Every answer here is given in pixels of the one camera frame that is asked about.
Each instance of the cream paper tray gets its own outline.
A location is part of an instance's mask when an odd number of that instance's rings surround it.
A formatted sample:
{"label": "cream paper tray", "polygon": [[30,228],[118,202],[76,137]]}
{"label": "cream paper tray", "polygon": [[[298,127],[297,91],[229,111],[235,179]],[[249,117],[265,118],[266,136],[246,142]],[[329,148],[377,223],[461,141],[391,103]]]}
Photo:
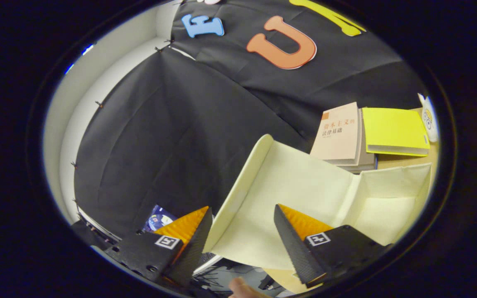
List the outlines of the cream paper tray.
{"label": "cream paper tray", "polygon": [[399,239],[426,203],[431,163],[352,174],[264,135],[214,219],[204,252],[293,270],[273,212],[280,203],[381,245]]}

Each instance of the human hand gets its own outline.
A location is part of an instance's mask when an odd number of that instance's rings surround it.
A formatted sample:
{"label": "human hand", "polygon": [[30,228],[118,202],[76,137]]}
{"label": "human hand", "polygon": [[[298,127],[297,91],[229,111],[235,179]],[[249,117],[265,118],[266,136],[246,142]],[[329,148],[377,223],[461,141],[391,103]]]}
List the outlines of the human hand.
{"label": "human hand", "polygon": [[231,280],[229,288],[233,291],[233,295],[229,296],[229,298],[271,298],[270,296],[261,294],[248,286],[242,277],[237,277],[236,279]]}

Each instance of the white toy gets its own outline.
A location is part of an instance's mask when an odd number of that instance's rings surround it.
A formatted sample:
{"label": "white toy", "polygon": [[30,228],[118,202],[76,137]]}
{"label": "white toy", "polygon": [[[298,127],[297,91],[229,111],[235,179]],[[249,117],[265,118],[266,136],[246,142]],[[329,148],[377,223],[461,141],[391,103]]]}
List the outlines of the white toy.
{"label": "white toy", "polygon": [[220,0],[205,0],[206,4],[216,4],[220,2]]}
{"label": "white toy", "polygon": [[422,122],[424,123],[424,128],[426,128],[426,133],[430,142],[435,143],[439,140],[439,131],[437,128],[437,119],[430,98],[422,96],[421,93],[417,93],[419,100],[422,104]]}

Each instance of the book cover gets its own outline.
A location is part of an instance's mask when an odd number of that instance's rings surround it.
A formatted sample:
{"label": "book cover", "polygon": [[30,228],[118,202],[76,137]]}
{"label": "book cover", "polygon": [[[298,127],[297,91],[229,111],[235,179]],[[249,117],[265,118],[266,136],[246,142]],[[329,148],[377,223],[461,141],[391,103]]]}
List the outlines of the book cover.
{"label": "book cover", "polygon": [[356,102],[324,111],[310,155],[335,165],[357,165],[358,126]]}
{"label": "book cover", "polygon": [[367,152],[427,156],[428,135],[417,111],[363,108]]}
{"label": "book cover", "polygon": [[366,170],[375,170],[376,169],[376,154],[368,153],[366,147],[366,134],[365,134],[365,125],[364,118],[361,113],[361,109],[358,109],[359,115],[359,125],[361,127],[360,132],[360,158],[356,166],[340,166],[344,170],[347,170],[351,173],[360,173],[361,171]]}

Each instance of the wooden surface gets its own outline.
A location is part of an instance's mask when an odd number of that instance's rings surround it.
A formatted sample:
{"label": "wooden surface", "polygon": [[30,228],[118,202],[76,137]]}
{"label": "wooden surface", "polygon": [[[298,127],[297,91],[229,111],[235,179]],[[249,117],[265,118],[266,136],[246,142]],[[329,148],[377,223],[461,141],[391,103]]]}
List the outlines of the wooden surface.
{"label": "wooden surface", "polygon": [[[422,113],[422,108],[413,109],[418,111],[419,115]],[[390,154],[379,154],[378,155],[378,168],[394,168],[396,166],[412,166],[414,164],[423,164],[431,162],[430,170],[430,188],[433,187],[433,182],[435,179],[435,173],[437,168],[437,160],[439,156],[439,142],[430,143],[430,150],[428,156],[417,157],[417,156],[407,156],[407,155],[390,155]],[[293,270],[277,270],[263,268],[263,270],[271,276],[278,284],[293,292],[299,294],[312,290],[314,287],[307,289],[305,285],[301,284],[299,279],[293,274]]]}

